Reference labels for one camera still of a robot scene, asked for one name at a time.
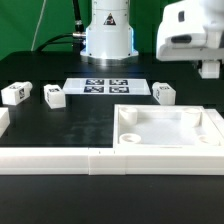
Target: white cube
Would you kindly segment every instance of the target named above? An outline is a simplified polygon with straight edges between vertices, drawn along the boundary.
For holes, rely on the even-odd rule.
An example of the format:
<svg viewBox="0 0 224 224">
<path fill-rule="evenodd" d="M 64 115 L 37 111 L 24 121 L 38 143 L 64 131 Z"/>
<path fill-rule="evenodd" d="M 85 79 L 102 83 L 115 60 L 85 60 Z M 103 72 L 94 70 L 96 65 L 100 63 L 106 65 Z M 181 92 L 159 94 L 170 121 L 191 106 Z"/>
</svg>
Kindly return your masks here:
<svg viewBox="0 0 224 224">
<path fill-rule="evenodd" d="M 66 107 L 65 93 L 58 85 L 44 86 L 44 98 L 51 109 Z"/>
<path fill-rule="evenodd" d="M 156 82 L 152 89 L 153 96 L 160 105 L 175 105 L 176 91 L 170 85 Z"/>
<path fill-rule="evenodd" d="M 32 89 L 30 82 L 15 82 L 1 90 L 2 103 L 7 105 L 17 105 L 30 96 Z"/>
<path fill-rule="evenodd" d="M 10 124 L 8 108 L 0 108 L 0 137 Z"/>
</svg>

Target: green wall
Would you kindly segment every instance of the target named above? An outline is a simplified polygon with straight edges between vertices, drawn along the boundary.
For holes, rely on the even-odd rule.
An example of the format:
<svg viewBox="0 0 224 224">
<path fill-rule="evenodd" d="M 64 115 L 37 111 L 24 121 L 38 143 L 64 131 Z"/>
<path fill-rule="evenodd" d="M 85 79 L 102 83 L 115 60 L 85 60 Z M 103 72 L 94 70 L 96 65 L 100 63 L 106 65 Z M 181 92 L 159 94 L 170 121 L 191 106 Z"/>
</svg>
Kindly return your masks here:
<svg viewBox="0 0 224 224">
<path fill-rule="evenodd" d="M 85 27 L 91 22 L 91 0 L 79 0 Z M 163 9 L 174 0 L 131 0 L 130 24 L 135 30 L 135 48 L 154 52 Z M 0 59 L 11 52 L 31 50 L 43 0 L 0 0 Z M 36 45 L 51 37 L 74 31 L 72 0 L 47 0 Z M 70 46 L 48 50 L 70 51 Z"/>
</svg>

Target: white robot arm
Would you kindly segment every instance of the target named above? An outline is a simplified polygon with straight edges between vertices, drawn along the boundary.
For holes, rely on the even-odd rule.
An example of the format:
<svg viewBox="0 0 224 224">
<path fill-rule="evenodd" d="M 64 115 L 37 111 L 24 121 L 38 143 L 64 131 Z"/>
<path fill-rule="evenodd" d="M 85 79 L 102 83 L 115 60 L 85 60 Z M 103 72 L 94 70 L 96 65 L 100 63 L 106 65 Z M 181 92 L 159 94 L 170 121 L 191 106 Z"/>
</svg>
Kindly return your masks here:
<svg viewBox="0 0 224 224">
<path fill-rule="evenodd" d="M 224 0 L 184 0 L 168 5 L 157 36 L 161 61 L 202 61 L 202 78 L 218 78 L 224 63 Z"/>
<path fill-rule="evenodd" d="M 86 30 L 83 61 L 120 65 L 137 59 L 129 25 L 130 0 L 92 0 L 92 22 Z"/>
</svg>

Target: black cable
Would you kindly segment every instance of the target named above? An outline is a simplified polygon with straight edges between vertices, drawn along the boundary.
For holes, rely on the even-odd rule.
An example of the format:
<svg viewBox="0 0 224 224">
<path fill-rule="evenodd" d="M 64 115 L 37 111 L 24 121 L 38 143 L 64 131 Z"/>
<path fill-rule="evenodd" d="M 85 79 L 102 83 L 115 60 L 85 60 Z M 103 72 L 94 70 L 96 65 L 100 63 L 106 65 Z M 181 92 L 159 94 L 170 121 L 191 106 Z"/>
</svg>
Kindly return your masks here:
<svg viewBox="0 0 224 224">
<path fill-rule="evenodd" d="M 60 41 L 60 42 L 46 42 L 42 45 L 40 45 L 36 51 L 41 52 L 45 47 L 47 47 L 48 45 L 54 45 L 54 44 L 80 44 L 80 42 L 73 42 L 73 41 Z"/>
<path fill-rule="evenodd" d="M 79 1 L 73 0 L 73 8 L 75 14 L 75 30 L 77 32 L 84 32 L 84 26 L 81 19 L 80 8 L 79 8 Z"/>
<path fill-rule="evenodd" d="M 78 0 L 73 0 L 73 7 L 74 7 L 74 13 L 75 13 L 75 20 L 82 20 Z"/>
<path fill-rule="evenodd" d="M 65 37 L 73 37 L 73 35 L 72 35 L 72 33 L 61 34 L 61 35 L 58 35 L 56 37 L 49 39 L 48 41 L 46 41 L 46 43 L 53 42 L 55 40 L 59 40 L 59 39 L 65 38 Z"/>
</svg>

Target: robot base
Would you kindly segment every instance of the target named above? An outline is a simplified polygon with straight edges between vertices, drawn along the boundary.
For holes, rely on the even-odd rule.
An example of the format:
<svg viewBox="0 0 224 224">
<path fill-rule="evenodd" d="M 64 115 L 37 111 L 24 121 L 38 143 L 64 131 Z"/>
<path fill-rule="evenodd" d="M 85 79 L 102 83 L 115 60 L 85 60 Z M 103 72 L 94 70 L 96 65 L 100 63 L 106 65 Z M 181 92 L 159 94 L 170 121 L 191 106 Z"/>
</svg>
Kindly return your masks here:
<svg viewBox="0 0 224 224">
<path fill-rule="evenodd" d="M 81 61 L 101 66 L 121 66 L 127 64 L 134 64 L 138 62 L 138 51 L 134 51 L 132 55 L 130 55 L 127 58 L 103 59 L 103 58 L 94 58 L 87 55 L 84 49 L 81 52 Z"/>
</svg>

